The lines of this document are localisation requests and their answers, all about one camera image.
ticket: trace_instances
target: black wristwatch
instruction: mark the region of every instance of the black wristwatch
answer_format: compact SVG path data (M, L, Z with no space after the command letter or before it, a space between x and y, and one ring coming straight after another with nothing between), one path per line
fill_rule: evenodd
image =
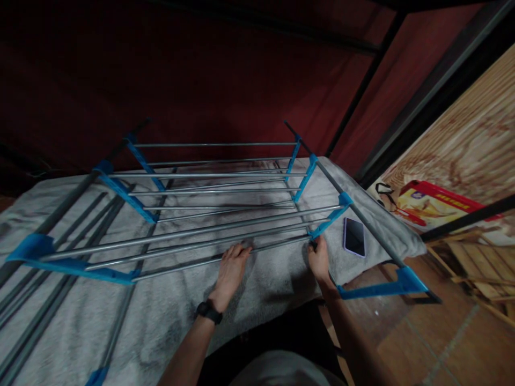
M197 317L197 315L211 319L215 324L220 324L222 321L222 314L213 308L209 299L198 305L195 317Z

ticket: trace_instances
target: blue plastic joint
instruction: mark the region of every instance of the blue plastic joint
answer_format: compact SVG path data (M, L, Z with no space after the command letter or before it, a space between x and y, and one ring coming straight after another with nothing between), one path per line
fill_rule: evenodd
M301 140L300 135L295 134L295 142L297 142L297 144L295 145L295 148L293 149L293 153L291 153L290 162L288 162L288 171L286 172L287 174L291 173L291 170L293 169L293 164L295 163L295 158L297 157L297 154L299 153L299 150L300 150L300 140ZM288 179L289 179L289 177L285 177L284 178L285 182L288 182Z
M300 182L300 185L299 185L300 190L298 190L297 193L294 195L293 202L299 202L300 197L302 196L302 192L306 188L307 183L309 182L311 176L313 175L313 172L315 171L315 168L317 167L317 161L318 161L317 156L314 154L310 154L310 165L306 171L307 175Z
M402 267L395 271L397 281L379 284L371 287L345 291L342 286L337 286L343 300L357 298L371 298L374 296L405 295L409 293L427 292L429 289L418 278L410 267Z
M47 262L40 261L42 256L50 255L55 252L53 241L54 239L48 235L32 233L21 242L21 244L7 257L6 260L23 261L25 265L45 271L55 271L76 276L84 276L123 285L133 285L133 278L139 275L139 271L123 273L107 268L95 271L85 271L85 268L90 264L88 262L72 258Z
M137 143L136 137L129 133L125 136L124 139L127 141L127 147L129 148L130 152L134 155L134 157L136 157L136 159L138 160L139 164L143 167L143 169L149 174L155 173L154 169L149 165L143 153L140 150L138 150L136 146L134 146L134 144ZM159 179L152 178L152 181L154 182L154 184L156 184L157 188L160 191L166 190L165 186Z
M338 203L342 206L344 206L343 208L341 209L336 209L334 211L332 211L330 213L329 216L327 216L327 218L330 220L328 222L323 222L322 224L319 225L319 227L317 229L315 229L314 231L311 231L309 232L308 234L311 236L311 240L314 240L316 239L318 236L320 236L328 227L331 226L332 223L334 223L334 221L336 221L336 219L338 217L340 217L342 214L344 214L344 212L349 208L350 204L353 203L352 201L352 198L350 198L350 196L345 193L345 192L342 192L340 193L340 195L338 196Z
M99 178L104 184L113 189L120 197L127 201L139 214L151 224L157 222L157 217L149 211L143 209L143 203L136 197L129 196L129 190L118 179L112 179L109 174L113 172L113 164L107 160L101 160L93 170L100 172Z
M86 386L101 386L106 380L109 366L101 367L91 373L90 378L87 380Z

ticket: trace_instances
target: wooden pallet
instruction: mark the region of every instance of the wooden pallet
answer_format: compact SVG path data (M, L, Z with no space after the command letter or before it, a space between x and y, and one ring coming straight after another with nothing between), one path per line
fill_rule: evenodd
M488 241L479 232L472 231L426 246L428 252L448 271L453 282L467 284L474 300L515 328L515 247L471 242L478 238ZM433 246L448 247L465 274L459 275L452 270Z

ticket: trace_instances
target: clothes drying rack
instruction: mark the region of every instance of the clothes drying rack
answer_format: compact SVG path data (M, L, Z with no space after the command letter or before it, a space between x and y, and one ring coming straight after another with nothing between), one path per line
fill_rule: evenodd
M424 292L430 297L432 293L429 289L419 280L417 275L407 267L400 256L389 246L386 240L374 229L370 222L365 218L359 208L354 204L349 195L343 191L340 185L334 180L331 174L326 170L325 166L318 160L317 156L309 149L302 138L294 131L288 122L284 122L294 137L291 142L268 142L268 143L188 143L188 144L146 144L139 143L136 139L137 134L141 129L150 122L146 119L136 129L125 136L121 143L119 143L111 154L102 160L97 167L63 200L59 207L43 222L43 224L13 251L7 258L5 265L0 271L0 283L4 283L22 264L31 266L33 269L11 290L11 292L0 302L0 328L2 328L10 318L22 307L26 300L38 289L38 287L48 278L51 272L61 272L65 275L60 283L56 286L50 297L43 304L36 316L33 318L29 326L23 332L22 336L17 341L14 348L4 359L0 365L0 385L11 384L19 371L23 367L32 349L37 344L39 338L43 334L45 328L48 326L53 316L57 312L59 306L62 304L67 293L70 291L75 281L79 276L111 281L121 285L128 286L126 294L120 305L117 318L112 327L111 334L108 339L108 344L102 361L98 370L96 370L88 384L97 385L102 384L107 371L109 363L116 346L118 336L121 331L125 314L130 304L131 297L134 292L135 284L144 279L153 278L163 274L169 274L184 269L192 269L194 267L211 264L218 262L222 259L221 255L208 257L200 261L193 261L182 263L176 266L161 268L153 271L144 271L143 263L146 259L166 256L178 252L199 249L204 247L215 246L219 244L229 244L241 241L249 237L262 237L272 234L285 233L290 231L303 231L306 233L301 236L290 237L279 242L271 244L257 245L252 253L259 251L284 246L291 243L298 243L301 241L313 242L320 234L322 234L336 219L338 219L348 208L351 208L356 216L361 220L363 225L368 229L372 236L379 242L384 250L391 257L392 262L398 266L396 274L397 281L380 284L376 286L359 288L353 291L345 291L342 286L337 286L338 291L343 299L365 298L377 295L397 295L408 293ZM288 157L273 157L273 158L247 158L247 159L227 159L227 160L213 160L213 161L172 161L172 162L147 162L142 153L142 149L146 147L207 147L207 146L293 146L292 154ZM309 154L310 164L304 173L292 173L293 164L299 153L300 147L303 147ZM114 172L112 165L113 159L125 148L136 157L141 164L143 170L138 173L119 173ZM289 159L287 168L280 168L278 161L281 159ZM181 166L191 165L209 165L214 163L232 163L232 162L246 162L246 161L274 161L275 168L266 170L251 170L245 172L232 172L232 173L178 173L178 168ZM156 173L153 169L154 166L170 166L173 167L171 173ZM302 196L310 177L316 168L319 168L326 178L331 182L338 193L337 205L326 206L316 209L301 210L299 207L299 200ZM157 190L151 192L134 192L134 184L126 187L120 180L122 178L146 178L152 179ZM243 178L245 181L210 184L204 186L183 187L173 189L173 182L177 179L185 178L218 178L218 177L238 177ZM289 177L302 177L302 181L298 187L291 187ZM106 193L101 193L90 204L90 206L82 213L70 228L56 241L48 233L55 227L55 225L62 219L66 212L74 205L79 197L88 189L88 187L97 179L103 181L108 187L116 192L116 196L85 226L80 234L70 242L70 244L62 251L58 251L68 237L81 225L86 219L87 215L100 203L105 197ZM225 187L233 187L240 185L252 185L257 183L266 183L269 181L283 181L284 188L260 188L260 189L220 189ZM264 205L235 205L235 206L164 206L166 197L169 196L182 196L191 194L237 194L237 193L267 193L283 191L290 194L291 199ZM157 206L146 206L139 197L159 197ZM127 202L131 205L149 224L149 229L146 237L117 241L111 243L101 244L102 237L106 234L111 223L116 218L121 207ZM212 212L194 213L187 216L162 218L161 212L168 210L214 210ZM178 231L173 233L166 233L154 235L156 227L162 222L177 222L187 218L198 218L204 216L215 216L217 214L247 211L247 210L263 210L263 209L293 209L294 212L276 214L268 217L254 218L251 220L236 221L228 224L214 225L208 227L201 227L196 229L189 229L185 231ZM305 221L304 217L316 213L328 213L327 217L318 220ZM254 231L239 234L236 236L223 237L210 241L192 242L182 245L175 245L166 248L150 249L151 243L173 240L178 237L193 236L199 234L209 234L212 232L224 231L228 229L239 229L245 226L265 224L273 221L301 218L301 223L269 228L263 231ZM85 246L76 248L80 241L86 237L89 231L96 227L92 236L88 239ZM142 246L137 255L126 256L123 258L112 259L108 261L89 263L92 254L109 251L120 248L127 248L133 246ZM135 268L129 272L124 273L114 270L110 267L136 263Z

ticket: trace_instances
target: red wall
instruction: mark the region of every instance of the red wall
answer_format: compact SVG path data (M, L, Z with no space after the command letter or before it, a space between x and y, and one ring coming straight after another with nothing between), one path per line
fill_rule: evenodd
M394 16L365 0L237 3L374 43ZM323 155L371 62L144 1L41 4L0 16L0 141L66 174L90 170L146 116L154 122L141 142L288 141L287 119ZM357 170L478 9L408 17L334 152L339 165ZM168 161L290 149L145 153ZM115 165L136 163L126 154Z

